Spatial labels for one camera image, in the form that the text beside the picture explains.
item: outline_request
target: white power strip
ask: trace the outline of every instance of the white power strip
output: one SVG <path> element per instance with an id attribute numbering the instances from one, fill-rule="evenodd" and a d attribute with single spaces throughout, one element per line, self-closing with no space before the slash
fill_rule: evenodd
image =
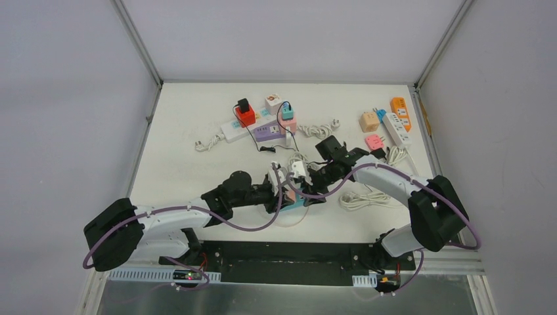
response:
<path id="1" fill-rule="evenodd" d="M 256 123 L 247 126 L 247 128 L 242 128 L 237 119 L 224 123 L 221 126 L 221 130 L 225 135 L 228 143 L 232 143 L 238 139 L 244 138 L 249 135 L 248 129 L 253 133 L 255 128 L 261 127 L 266 123 L 270 123 L 275 120 L 275 116 L 271 115 L 266 108 L 262 108 L 256 111 Z"/>
<path id="2" fill-rule="evenodd" d="M 408 131 L 395 113 L 386 113 L 383 123 L 399 148 L 408 148 L 412 144 Z"/>

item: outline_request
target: white cable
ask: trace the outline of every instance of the white cable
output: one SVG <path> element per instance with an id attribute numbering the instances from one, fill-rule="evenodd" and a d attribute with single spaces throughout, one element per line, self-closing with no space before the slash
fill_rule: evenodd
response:
<path id="1" fill-rule="evenodd" d="M 292 172 L 292 164 L 294 162 L 297 162 L 297 161 L 304 161 L 306 163 L 307 167 L 310 167 L 310 168 L 315 169 L 315 170 L 319 169 L 319 166 L 316 165 L 315 163 L 307 164 L 308 163 L 307 156 L 305 156 L 305 154 L 302 154 L 302 153 L 296 151 L 288 159 L 288 163 L 287 163 L 288 172 Z"/>
<path id="2" fill-rule="evenodd" d="M 417 175 L 418 168 L 416 167 L 416 163 L 414 162 L 414 159 L 410 155 L 410 152 L 408 152 L 408 149 L 400 149 L 397 146 L 392 146 L 391 150 L 389 151 L 389 155 L 387 156 L 387 164 L 396 166 L 405 158 L 410 159 L 410 163 L 414 167 L 414 172 Z"/>
<path id="3" fill-rule="evenodd" d="M 217 133 L 216 135 L 213 136 L 213 138 L 211 138 L 211 140 L 209 140 L 209 143 L 207 145 L 203 145 L 201 143 L 201 141 L 196 141 L 195 142 L 195 150 L 197 152 L 209 151 L 217 143 L 221 142 L 224 139 L 225 139 L 225 134 L 224 133 Z"/>
<path id="4" fill-rule="evenodd" d="M 396 166 L 398 163 L 402 162 L 407 155 L 408 151 L 406 149 L 400 149 L 397 146 L 392 146 L 389 151 L 389 155 L 387 156 L 387 164 Z"/>
<path id="5" fill-rule="evenodd" d="M 369 205 L 380 205 L 387 208 L 398 208 L 400 205 L 390 205 L 391 197 L 384 192 L 371 192 L 369 194 L 356 194 L 355 192 L 346 192 L 338 198 L 340 207 L 346 211 L 356 211 Z"/>
<path id="6" fill-rule="evenodd" d="M 265 220 L 267 220 L 267 221 L 269 220 L 269 217 L 266 216 L 266 215 L 264 215 L 262 211 L 258 211 L 258 212 L 259 212 L 259 214 L 260 214 Z M 279 228 L 291 228 L 291 227 L 293 227 L 293 226 L 296 226 L 296 225 L 300 224 L 300 223 L 305 219 L 305 217 L 307 216 L 307 213 L 308 213 L 308 212 L 309 212 L 309 206 L 307 206 L 307 207 L 305 208 L 305 213 L 303 214 L 303 217 L 302 217 L 298 222 L 296 222 L 296 223 L 293 223 L 293 224 L 290 224 L 290 225 L 282 225 L 282 224 L 279 224 L 278 220 L 276 220 L 276 221 L 273 223 L 273 225 L 276 225 L 276 226 L 278 226 Z"/>
<path id="7" fill-rule="evenodd" d="M 298 130 L 305 133 L 306 137 L 317 137 L 319 139 L 325 139 L 329 137 L 333 131 L 340 127 L 340 121 L 338 119 L 333 119 L 331 123 L 327 123 L 321 126 L 303 126 L 298 125 Z"/>

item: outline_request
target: gray wall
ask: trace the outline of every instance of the gray wall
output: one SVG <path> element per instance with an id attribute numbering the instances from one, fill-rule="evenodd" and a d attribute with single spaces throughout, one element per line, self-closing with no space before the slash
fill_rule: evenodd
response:
<path id="1" fill-rule="evenodd" d="M 0 313 L 71 314 L 156 87 L 108 0 L 0 4 Z"/>
<path id="2" fill-rule="evenodd" d="M 557 312 L 557 2 L 479 0 L 423 90 L 499 314 Z"/>
<path id="3" fill-rule="evenodd" d="M 462 0 L 125 0 L 164 79 L 415 82 Z"/>

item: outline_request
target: orange power strip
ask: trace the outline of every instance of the orange power strip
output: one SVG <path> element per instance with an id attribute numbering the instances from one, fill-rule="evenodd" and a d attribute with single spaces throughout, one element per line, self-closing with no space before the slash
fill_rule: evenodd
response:
<path id="1" fill-rule="evenodd" d="M 412 128 L 412 124 L 410 123 L 410 116 L 408 116 L 408 108 L 406 107 L 404 98 L 393 98 L 391 100 L 391 110 L 401 120 L 401 123 L 406 129 L 406 132 L 410 131 L 410 128 Z"/>

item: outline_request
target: purple power strip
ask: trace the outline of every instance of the purple power strip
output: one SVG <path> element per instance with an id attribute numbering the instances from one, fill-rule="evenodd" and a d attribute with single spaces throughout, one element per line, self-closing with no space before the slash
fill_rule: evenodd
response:
<path id="1" fill-rule="evenodd" d="M 256 138 L 257 142 L 263 142 L 284 138 L 284 135 L 280 133 L 279 124 L 276 121 L 272 121 L 266 125 L 255 128 L 254 137 Z"/>

